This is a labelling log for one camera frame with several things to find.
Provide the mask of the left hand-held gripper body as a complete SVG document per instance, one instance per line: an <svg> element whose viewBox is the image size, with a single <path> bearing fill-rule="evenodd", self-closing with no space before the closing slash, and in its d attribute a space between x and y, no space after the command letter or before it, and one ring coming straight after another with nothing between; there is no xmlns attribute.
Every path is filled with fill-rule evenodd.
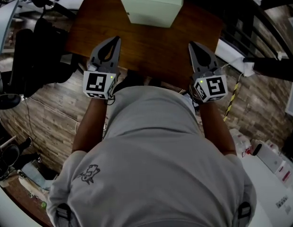
<svg viewBox="0 0 293 227"><path fill-rule="evenodd" d="M113 88L118 80L118 66L114 62L90 63L84 72L83 92L89 98L113 99Z"/></svg>

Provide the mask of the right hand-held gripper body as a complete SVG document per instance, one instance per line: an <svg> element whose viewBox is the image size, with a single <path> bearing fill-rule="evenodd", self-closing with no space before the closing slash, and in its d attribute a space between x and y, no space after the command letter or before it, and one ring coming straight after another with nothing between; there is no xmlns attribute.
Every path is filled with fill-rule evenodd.
<svg viewBox="0 0 293 227"><path fill-rule="evenodd" d="M203 74L195 73L190 84L190 95L196 103L209 103L225 97L227 92L226 75L219 68Z"/></svg>

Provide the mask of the pale green box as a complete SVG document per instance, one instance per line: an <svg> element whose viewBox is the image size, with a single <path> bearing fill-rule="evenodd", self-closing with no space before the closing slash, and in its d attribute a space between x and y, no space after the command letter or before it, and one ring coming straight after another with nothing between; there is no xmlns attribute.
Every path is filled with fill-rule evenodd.
<svg viewBox="0 0 293 227"><path fill-rule="evenodd" d="M131 23L170 28L183 0L121 0Z"/></svg>

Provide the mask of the person's right forearm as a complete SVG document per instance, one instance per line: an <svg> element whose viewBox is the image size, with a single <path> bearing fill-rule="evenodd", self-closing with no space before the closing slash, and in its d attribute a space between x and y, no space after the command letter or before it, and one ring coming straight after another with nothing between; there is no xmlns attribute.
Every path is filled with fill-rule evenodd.
<svg viewBox="0 0 293 227"><path fill-rule="evenodd" d="M232 136L216 103L201 104L199 111L205 138L211 141L223 155L237 155Z"/></svg>

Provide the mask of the person's left forearm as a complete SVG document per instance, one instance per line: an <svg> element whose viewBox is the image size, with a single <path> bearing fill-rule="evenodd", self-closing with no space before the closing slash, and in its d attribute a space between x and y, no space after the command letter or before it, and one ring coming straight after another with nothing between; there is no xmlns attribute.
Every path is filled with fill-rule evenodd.
<svg viewBox="0 0 293 227"><path fill-rule="evenodd" d="M102 141L106 111L106 100L91 99L75 135L72 153L75 151L89 152Z"/></svg>

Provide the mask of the white ledge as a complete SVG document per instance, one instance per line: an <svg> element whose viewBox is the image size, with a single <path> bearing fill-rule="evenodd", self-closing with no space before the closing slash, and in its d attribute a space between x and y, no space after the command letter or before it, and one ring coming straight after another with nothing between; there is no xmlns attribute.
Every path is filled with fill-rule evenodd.
<svg viewBox="0 0 293 227"><path fill-rule="evenodd" d="M218 40L215 55L242 73L244 77L250 77L255 74L253 70L254 63L244 62L245 56L222 39Z"/></svg>

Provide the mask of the yellow black striped strip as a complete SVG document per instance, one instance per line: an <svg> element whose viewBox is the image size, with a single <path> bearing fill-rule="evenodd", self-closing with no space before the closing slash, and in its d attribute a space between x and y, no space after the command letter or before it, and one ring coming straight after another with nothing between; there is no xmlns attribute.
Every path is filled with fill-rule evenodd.
<svg viewBox="0 0 293 227"><path fill-rule="evenodd" d="M232 94L231 100L230 100L229 105L227 107L227 110L226 110L226 112L224 114L224 118L223 118L224 122L226 121L226 119L228 117L228 114L229 114L229 112L231 110L233 101L234 101L235 96L236 96L236 91L237 91L238 86L239 86L239 81L237 81L237 83L235 84L235 87L234 87L234 90L233 90L233 94Z"/></svg>

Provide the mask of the person's black trousers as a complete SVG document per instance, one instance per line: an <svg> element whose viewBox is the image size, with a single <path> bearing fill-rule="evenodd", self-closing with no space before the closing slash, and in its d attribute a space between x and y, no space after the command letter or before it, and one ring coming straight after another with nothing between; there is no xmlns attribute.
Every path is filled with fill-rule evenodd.
<svg viewBox="0 0 293 227"><path fill-rule="evenodd" d="M133 70L127 70L127 76L119 84L119 86L121 86L121 88L134 87L134 86L144 86L145 85L144 81L145 81L145 78L141 74L139 74L138 72L133 71ZM155 78L151 78L148 85L167 89L167 87L162 86L162 83L160 80L155 79Z"/></svg>

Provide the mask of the black office chair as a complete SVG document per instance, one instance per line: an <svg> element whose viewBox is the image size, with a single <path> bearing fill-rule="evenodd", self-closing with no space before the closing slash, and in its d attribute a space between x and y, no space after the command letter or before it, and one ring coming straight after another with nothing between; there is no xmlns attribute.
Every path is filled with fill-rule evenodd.
<svg viewBox="0 0 293 227"><path fill-rule="evenodd" d="M61 61L66 37L67 31L44 18L33 31L18 31L8 92L30 97L46 84L66 82L76 71Z"/></svg>

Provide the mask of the black metal railing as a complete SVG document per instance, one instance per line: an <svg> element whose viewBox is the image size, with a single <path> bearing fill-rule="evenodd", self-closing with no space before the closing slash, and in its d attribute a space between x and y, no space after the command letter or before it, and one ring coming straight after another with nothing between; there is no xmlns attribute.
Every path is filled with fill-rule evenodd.
<svg viewBox="0 0 293 227"><path fill-rule="evenodd" d="M246 61L254 63L253 70L261 75L287 80L293 82L293 52L288 47L282 35L277 30L276 24L268 16L268 14L253 0L235 0L238 7L250 11L262 22L262 24L275 37L288 59L274 59L274 58L251 58Z"/></svg>

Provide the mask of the clear plastic bag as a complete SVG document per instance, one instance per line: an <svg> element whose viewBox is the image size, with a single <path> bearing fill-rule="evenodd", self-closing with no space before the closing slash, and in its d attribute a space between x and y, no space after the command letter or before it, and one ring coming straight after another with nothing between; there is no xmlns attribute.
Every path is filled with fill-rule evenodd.
<svg viewBox="0 0 293 227"><path fill-rule="evenodd" d="M244 157L246 154L250 154L250 140L237 129L231 129L230 133L235 144L237 155Z"/></svg>

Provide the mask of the person's grey shirt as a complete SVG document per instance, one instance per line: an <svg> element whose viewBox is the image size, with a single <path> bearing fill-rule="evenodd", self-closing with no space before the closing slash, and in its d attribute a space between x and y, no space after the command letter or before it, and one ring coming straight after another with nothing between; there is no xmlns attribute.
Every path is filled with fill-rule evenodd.
<svg viewBox="0 0 293 227"><path fill-rule="evenodd" d="M54 227L247 227L256 203L241 161L199 132L186 97L134 86L115 93L102 141L67 158L47 214Z"/></svg>

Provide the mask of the white cardboard box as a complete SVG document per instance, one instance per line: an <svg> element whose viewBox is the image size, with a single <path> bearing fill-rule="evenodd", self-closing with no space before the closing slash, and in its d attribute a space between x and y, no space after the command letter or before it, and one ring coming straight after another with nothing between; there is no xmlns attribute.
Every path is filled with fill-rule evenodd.
<svg viewBox="0 0 293 227"><path fill-rule="evenodd" d="M263 141L256 140L253 147L253 155L257 156L286 188L289 188L293 174L290 165Z"/></svg>

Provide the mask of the white table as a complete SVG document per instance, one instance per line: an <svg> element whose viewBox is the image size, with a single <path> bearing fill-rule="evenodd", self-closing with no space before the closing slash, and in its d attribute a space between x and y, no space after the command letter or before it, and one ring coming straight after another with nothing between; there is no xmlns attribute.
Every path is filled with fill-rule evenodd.
<svg viewBox="0 0 293 227"><path fill-rule="evenodd" d="M241 158L257 196L255 215L249 227L293 227L293 187L285 187L256 156Z"/></svg>

